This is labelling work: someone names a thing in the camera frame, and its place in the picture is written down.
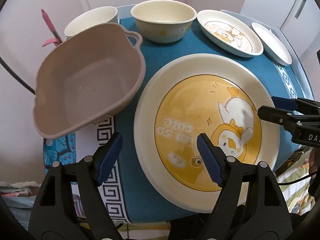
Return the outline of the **plain white plate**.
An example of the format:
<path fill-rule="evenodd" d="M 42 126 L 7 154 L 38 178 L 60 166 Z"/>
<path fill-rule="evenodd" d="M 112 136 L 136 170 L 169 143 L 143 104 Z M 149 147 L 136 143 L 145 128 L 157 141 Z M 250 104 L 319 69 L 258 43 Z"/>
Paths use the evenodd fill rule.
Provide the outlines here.
<path fill-rule="evenodd" d="M 276 63 L 288 66 L 292 63 L 292 57 L 279 38 L 263 25 L 253 22 L 251 27 L 262 41 L 264 51 Z"/>

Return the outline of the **large yellow cartoon plate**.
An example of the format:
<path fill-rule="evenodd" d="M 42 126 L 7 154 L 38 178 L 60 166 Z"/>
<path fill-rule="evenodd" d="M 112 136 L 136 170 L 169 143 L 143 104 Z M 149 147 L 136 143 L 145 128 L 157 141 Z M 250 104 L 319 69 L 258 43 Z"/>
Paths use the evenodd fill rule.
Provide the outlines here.
<path fill-rule="evenodd" d="M 220 189 L 197 150 L 198 135 L 243 163 L 274 167 L 280 131 L 258 117 L 259 107 L 272 104 L 259 79 L 227 57 L 191 54 L 167 63 L 136 108 L 133 133 L 144 174 L 167 201 L 209 213 Z"/>

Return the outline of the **white duck print plate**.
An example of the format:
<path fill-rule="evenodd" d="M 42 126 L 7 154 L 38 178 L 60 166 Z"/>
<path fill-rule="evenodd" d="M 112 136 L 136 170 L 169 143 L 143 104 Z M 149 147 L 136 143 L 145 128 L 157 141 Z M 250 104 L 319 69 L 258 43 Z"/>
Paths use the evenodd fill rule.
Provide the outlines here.
<path fill-rule="evenodd" d="M 255 32 L 239 19 L 217 10 L 201 10 L 197 21 L 203 33 L 225 51 L 240 57 L 254 57 L 264 47 Z"/>

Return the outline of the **pink plastic handled bowl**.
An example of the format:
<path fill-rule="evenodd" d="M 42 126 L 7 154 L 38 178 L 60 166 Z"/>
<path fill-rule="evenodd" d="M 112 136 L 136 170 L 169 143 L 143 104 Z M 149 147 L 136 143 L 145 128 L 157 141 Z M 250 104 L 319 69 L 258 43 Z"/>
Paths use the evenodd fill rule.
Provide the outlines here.
<path fill-rule="evenodd" d="M 146 72 L 142 36 L 117 23 L 91 27 L 57 46 L 36 77 L 34 125 L 56 139 L 124 110 Z"/>

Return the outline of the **cream yellow bowl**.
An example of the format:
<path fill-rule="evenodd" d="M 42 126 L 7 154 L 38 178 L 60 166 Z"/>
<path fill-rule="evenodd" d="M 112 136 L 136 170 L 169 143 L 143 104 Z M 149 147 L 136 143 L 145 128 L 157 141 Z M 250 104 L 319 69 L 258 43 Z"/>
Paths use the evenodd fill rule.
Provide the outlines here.
<path fill-rule="evenodd" d="M 131 9 L 131 15 L 144 38 L 166 44 L 184 38 L 196 19 L 197 12 L 179 1 L 149 0 L 135 5 Z"/>

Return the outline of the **white ceramic bowl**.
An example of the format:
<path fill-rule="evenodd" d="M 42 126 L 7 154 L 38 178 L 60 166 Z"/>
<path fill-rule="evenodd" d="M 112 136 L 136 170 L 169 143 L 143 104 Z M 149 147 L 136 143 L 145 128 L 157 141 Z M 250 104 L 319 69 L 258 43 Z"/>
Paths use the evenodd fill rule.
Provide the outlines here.
<path fill-rule="evenodd" d="M 66 37 L 73 37 L 74 35 L 85 31 L 95 25 L 117 22 L 118 9 L 111 6 L 98 7 L 73 19 L 65 28 L 64 34 Z"/>

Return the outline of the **white wardrobe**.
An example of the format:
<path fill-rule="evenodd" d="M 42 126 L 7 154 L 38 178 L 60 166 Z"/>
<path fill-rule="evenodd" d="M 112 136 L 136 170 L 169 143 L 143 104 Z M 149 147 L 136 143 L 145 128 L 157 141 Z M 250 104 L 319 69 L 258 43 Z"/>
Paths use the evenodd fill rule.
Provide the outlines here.
<path fill-rule="evenodd" d="M 245 0 L 240 14 L 279 27 L 287 37 L 319 33 L 319 7 L 315 0 Z"/>

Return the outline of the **black curved rack pole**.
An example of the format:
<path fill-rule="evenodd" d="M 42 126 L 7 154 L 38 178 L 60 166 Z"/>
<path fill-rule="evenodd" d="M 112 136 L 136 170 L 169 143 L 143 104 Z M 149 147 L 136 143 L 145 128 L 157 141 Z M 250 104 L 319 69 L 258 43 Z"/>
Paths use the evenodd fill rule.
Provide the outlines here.
<path fill-rule="evenodd" d="M 26 90 L 31 92 L 31 94 L 35 95 L 35 90 L 31 88 L 22 78 L 20 78 L 7 64 L 6 62 L 0 57 L 1 66 Z"/>

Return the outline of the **pink handled broom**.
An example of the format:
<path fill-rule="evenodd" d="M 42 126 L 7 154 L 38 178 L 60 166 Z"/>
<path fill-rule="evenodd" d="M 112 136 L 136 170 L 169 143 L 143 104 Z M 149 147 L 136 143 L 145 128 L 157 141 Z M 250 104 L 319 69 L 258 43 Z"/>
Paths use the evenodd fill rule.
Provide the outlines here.
<path fill-rule="evenodd" d="M 48 39 L 46 40 L 42 47 L 45 47 L 49 44 L 54 44 L 56 47 L 58 45 L 60 45 L 62 43 L 62 39 L 60 37 L 60 35 L 57 33 L 53 23 L 51 22 L 48 14 L 43 10 L 41 9 L 41 15 L 42 15 L 42 18 L 44 20 L 44 22 L 46 23 L 47 27 L 49 28 L 50 32 L 53 34 L 54 38 L 51 38 L 51 39 Z"/>

